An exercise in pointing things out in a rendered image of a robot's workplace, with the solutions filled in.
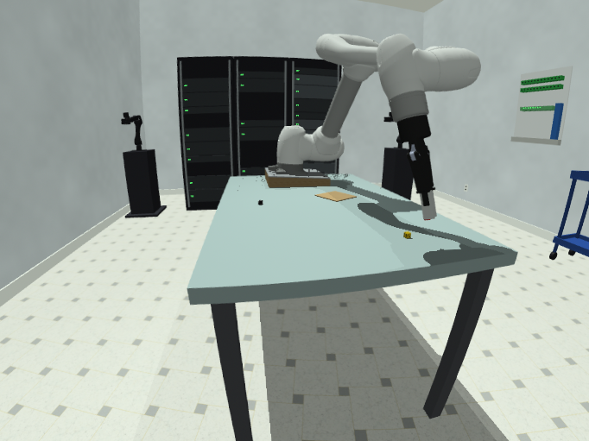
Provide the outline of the tan mat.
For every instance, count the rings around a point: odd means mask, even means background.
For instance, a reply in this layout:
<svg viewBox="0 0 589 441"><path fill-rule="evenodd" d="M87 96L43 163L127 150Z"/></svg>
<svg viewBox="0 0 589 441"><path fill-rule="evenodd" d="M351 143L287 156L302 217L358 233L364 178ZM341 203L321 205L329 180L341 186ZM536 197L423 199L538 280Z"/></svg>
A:
<svg viewBox="0 0 589 441"><path fill-rule="evenodd" d="M316 194L315 196L317 197L321 197L321 198L326 198L335 202L339 202L342 200L346 200L349 198L356 198L357 196L353 196L350 194L346 194L346 193L342 193L342 192L325 192L325 193L321 193L321 194Z"/></svg>

